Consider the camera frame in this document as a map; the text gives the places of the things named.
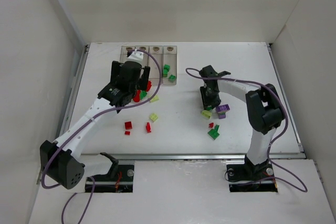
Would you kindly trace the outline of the red lego piece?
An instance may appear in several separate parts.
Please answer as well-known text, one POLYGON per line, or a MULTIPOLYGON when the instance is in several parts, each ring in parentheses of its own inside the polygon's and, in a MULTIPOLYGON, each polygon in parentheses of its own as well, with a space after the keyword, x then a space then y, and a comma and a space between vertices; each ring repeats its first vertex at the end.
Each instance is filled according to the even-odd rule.
POLYGON ((151 81, 148 81, 147 83, 147 87, 146 87, 146 92, 150 91, 150 89, 152 88, 152 82, 151 81))

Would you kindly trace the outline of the red round lego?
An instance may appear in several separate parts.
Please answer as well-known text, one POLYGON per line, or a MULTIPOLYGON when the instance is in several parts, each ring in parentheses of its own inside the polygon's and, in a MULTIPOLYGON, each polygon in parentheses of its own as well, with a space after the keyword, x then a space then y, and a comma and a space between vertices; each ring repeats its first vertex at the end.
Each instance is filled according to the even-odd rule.
POLYGON ((133 101, 134 101, 135 103, 138 103, 138 102, 141 101, 141 90, 137 90, 137 91, 136 91, 136 94, 135 94, 135 96, 134 96, 134 98, 133 98, 133 101))

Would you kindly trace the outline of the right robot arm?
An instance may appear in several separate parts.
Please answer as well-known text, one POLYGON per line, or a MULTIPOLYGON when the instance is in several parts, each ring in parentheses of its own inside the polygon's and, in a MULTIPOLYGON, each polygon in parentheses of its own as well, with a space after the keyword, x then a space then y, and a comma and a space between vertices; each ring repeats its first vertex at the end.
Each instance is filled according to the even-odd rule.
POLYGON ((219 94, 221 92, 246 103, 248 121, 253 129, 250 147, 244 158, 244 165, 237 167, 243 180, 254 180, 270 168, 269 152, 272 138, 283 120, 287 121, 286 110, 276 88, 268 83, 225 78, 227 71, 216 72, 209 65, 199 72, 204 81, 200 87, 203 108, 223 112, 219 94))

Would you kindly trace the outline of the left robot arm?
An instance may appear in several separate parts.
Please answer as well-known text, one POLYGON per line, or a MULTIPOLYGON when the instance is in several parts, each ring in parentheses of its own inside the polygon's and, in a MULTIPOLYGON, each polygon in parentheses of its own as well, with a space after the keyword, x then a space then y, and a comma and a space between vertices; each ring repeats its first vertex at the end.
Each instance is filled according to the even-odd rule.
POLYGON ((43 176, 49 176, 58 186, 74 188, 82 178, 102 175, 113 178, 119 161, 107 153, 89 159, 81 153, 108 116, 117 115, 129 106, 137 91, 148 86, 150 67, 138 62, 113 61, 109 83, 98 93, 86 113, 53 142, 40 146, 40 164, 43 176))

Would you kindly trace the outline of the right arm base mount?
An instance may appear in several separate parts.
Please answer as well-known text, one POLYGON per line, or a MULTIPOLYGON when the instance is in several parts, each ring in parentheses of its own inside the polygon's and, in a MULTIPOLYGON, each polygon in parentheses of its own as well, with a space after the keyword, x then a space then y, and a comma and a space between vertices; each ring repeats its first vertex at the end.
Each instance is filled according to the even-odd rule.
POLYGON ((227 164, 225 179, 231 193, 277 193, 274 170, 271 164, 252 174, 245 164, 227 164))

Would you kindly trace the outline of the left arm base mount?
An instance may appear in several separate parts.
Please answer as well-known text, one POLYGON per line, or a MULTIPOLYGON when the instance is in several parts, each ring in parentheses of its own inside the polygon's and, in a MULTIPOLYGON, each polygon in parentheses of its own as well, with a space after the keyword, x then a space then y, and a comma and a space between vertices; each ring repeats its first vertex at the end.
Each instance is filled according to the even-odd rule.
POLYGON ((132 193, 134 161, 120 161, 112 175, 94 175, 95 193, 132 193))

